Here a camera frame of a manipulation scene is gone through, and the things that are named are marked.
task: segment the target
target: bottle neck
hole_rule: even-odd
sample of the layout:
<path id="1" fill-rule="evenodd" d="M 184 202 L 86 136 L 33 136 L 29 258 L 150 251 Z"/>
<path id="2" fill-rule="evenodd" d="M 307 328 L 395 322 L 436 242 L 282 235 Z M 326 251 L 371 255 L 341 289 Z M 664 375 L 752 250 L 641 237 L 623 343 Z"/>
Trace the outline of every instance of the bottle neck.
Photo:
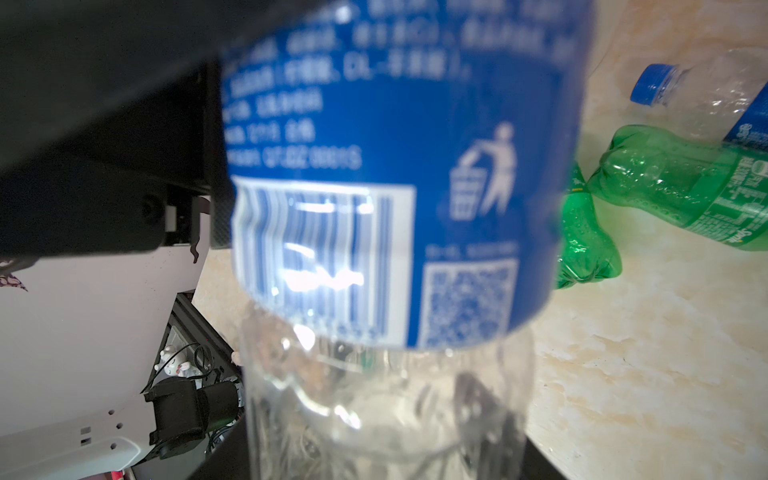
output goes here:
<path id="1" fill-rule="evenodd" d="M 674 96 L 674 92 L 680 87 L 680 84 L 683 83 L 687 75 L 688 70 L 683 70 L 681 68 L 675 68 L 671 71 L 664 83 L 659 87 L 656 98 L 654 98 L 654 103 L 651 105 L 654 107 L 656 105 L 667 105 L 669 100 Z"/>

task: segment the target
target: green plastic bottle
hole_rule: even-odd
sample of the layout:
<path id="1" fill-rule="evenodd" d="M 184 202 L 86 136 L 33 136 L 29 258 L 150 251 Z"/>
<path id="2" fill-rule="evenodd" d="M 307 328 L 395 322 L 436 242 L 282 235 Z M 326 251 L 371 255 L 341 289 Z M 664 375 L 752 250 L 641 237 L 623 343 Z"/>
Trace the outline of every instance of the green plastic bottle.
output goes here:
<path id="1" fill-rule="evenodd" d="M 628 125 L 589 180 L 597 197 L 741 250 L 768 250 L 768 154 Z"/>
<path id="2" fill-rule="evenodd" d="M 592 195 L 576 164 L 563 205 L 563 238 L 557 288 L 621 275 L 619 251 L 598 223 Z"/>

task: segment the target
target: plastic bottle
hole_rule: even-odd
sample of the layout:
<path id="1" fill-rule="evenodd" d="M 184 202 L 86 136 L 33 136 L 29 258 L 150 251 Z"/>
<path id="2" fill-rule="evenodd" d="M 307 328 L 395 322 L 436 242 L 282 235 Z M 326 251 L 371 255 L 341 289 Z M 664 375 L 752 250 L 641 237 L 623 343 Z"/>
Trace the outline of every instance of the plastic bottle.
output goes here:
<path id="1" fill-rule="evenodd" d="M 645 210 L 677 227 L 741 250 L 768 250 L 768 154 L 684 140 L 629 125 L 590 178 L 592 193 Z"/>
<path id="2" fill-rule="evenodd" d="M 737 48 L 688 69 L 650 65 L 631 100 L 665 109 L 658 126 L 682 137 L 768 149 L 767 82 L 768 49 Z"/>
<path id="3" fill-rule="evenodd" d="M 563 203 L 563 251 L 557 288 L 621 275 L 621 255 L 598 223 L 594 201 L 577 164 Z"/>
<path id="4" fill-rule="evenodd" d="M 224 55 L 261 478 L 517 478 L 591 15 L 335 2 Z"/>

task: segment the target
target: blue bottle label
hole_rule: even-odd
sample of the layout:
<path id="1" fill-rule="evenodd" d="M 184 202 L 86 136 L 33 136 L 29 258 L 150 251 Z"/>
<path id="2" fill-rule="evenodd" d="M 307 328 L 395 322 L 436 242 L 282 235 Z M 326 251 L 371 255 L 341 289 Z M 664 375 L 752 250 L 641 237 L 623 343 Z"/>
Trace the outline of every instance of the blue bottle label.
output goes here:
<path id="1" fill-rule="evenodd" d="M 768 150 L 768 84 L 757 94 L 724 140 L 744 147 Z"/>
<path id="2" fill-rule="evenodd" d="M 591 0 L 335 2 L 223 57 L 243 288 L 323 336 L 441 349 L 545 303 Z"/>

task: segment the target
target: qr code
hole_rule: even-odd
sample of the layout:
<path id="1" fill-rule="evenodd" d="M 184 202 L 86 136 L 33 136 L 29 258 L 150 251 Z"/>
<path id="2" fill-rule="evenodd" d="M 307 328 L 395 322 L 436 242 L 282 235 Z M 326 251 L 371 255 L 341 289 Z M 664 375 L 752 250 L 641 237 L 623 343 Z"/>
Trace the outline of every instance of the qr code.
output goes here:
<path id="1" fill-rule="evenodd" d="M 505 333 L 517 272 L 516 259 L 427 263 L 419 346 L 471 346 Z"/>

